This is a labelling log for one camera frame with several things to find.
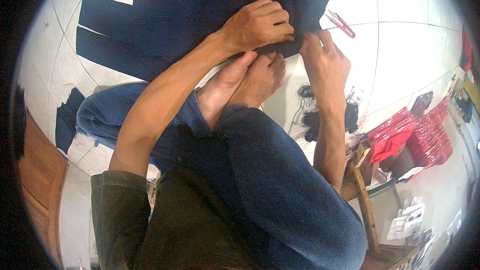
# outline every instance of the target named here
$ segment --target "person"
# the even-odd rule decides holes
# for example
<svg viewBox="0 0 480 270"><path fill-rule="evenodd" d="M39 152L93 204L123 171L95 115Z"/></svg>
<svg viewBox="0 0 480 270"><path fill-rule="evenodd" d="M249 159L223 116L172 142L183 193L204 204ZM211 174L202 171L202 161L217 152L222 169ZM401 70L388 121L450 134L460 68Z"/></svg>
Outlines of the person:
<svg viewBox="0 0 480 270"><path fill-rule="evenodd" d="M258 109L282 85L286 63L254 50L293 32L279 3L258 0L150 84L85 99L78 132L114 149L108 171L91 178L102 269L361 267L363 224L339 195L351 65L328 31L303 34L300 50L321 117L313 166ZM150 220L149 163L161 171Z"/></svg>

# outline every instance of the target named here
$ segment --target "blue jeans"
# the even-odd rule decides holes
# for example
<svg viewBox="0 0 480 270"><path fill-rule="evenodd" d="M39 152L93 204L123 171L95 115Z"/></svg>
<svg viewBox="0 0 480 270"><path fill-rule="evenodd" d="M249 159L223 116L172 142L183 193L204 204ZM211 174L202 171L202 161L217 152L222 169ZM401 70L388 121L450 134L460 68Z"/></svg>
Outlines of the blue jeans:
<svg viewBox="0 0 480 270"><path fill-rule="evenodd" d="M114 148L147 83L112 87L86 98L77 131ZM174 163L204 176L238 222L256 259L281 269L358 269L367 247L355 210L270 117L244 105L225 107L212 133L192 92L152 150L161 172Z"/></svg>

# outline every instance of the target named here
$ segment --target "wooden door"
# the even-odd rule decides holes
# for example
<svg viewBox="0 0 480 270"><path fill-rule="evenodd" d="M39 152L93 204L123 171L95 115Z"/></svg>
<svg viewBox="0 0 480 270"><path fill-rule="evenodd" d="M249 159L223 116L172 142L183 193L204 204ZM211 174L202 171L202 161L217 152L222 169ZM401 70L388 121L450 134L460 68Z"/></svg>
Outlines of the wooden door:
<svg viewBox="0 0 480 270"><path fill-rule="evenodd" d="M62 267L58 216L67 159L43 134L30 113L27 113L23 151L19 172L29 216L45 247Z"/></svg>

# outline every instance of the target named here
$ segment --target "foot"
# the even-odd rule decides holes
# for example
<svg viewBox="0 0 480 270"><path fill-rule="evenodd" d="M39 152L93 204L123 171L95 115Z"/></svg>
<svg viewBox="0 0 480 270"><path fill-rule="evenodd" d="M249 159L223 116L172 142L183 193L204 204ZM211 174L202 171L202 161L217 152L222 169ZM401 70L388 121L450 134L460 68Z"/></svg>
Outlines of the foot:
<svg viewBox="0 0 480 270"><path fill-rule="evenodd" d="M256 57L255 51L244 53L242 57L218 71L197 92L198 105L210 129L217 124L223 108L242 82L249 65Z"/></svg>
<svg viewBox="0 0 480 270"><path fill-rule="evenodd" d="M252 63L227 105L242 104L258 108L282 86L285 61L281 53L259 55Z"/></svg>

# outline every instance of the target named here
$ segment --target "stack of red bags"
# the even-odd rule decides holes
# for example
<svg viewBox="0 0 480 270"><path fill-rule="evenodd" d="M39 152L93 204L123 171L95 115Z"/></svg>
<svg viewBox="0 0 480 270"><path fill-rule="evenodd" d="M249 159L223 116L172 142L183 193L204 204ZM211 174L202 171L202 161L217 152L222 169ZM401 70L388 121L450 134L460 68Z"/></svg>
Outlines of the stack of red bags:
<svg viewBox="0 0 480 270"><path fill-rule="evenodd" d="M415 125L414 116L405 106L401 111L370 131L367 135L371 143L368 154L370 157L369 164L379 163L387 157L397 154L411 136Z"/></svg>
<svg viewBox="0 0 480 270"><path fill-rule="evenodd" d="M453 153L452 144L442 122L448 114L446 96L441 103L422 116L406 145L415 164L419 167L432 167L447 161Z"/></svg>

